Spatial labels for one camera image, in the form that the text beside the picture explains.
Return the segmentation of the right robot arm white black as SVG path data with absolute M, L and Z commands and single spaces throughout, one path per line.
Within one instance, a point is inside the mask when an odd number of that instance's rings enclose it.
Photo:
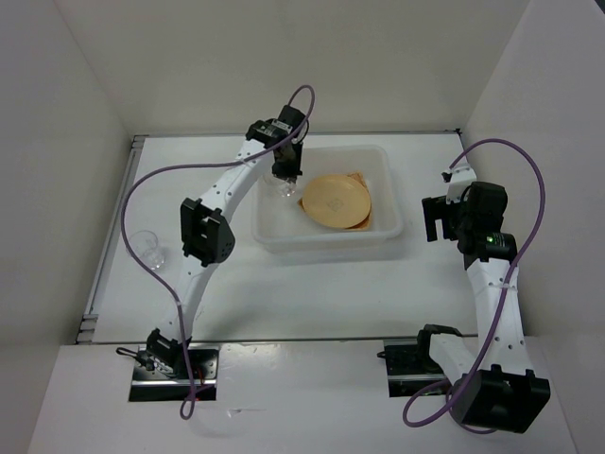
M 524 433 L 550 398 L 549 382 L 529 359 L 518 303 L 518 251 L 501 227 L 508 204 L 503 186 L 450 183 L 445 195 L 423 200 L 429 241 L 456 242 L 475 298 L 477 353 L 453 327 L 426 325 L 414 360 L 439 368 L 450 383 L 449 412 L 460 425 Z

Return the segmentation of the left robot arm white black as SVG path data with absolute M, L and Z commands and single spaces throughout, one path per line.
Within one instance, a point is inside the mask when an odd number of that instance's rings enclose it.
M 169 290 L 176 303 L 147 337 L 146 354 L 166 377 L 185 375 L 191 367 L 188 344 L 193 322 L 212 274 L 233 252 L 230 222 L 240 202 L 270 172 L 287 183 L 302 175 L 303 140 L 308 113 L 285 105 L 279 115 L 250 125 L 232 162 L 212 164 L 225 172 L 210 189 L 180 206 L 183 261 L 178 284 Z

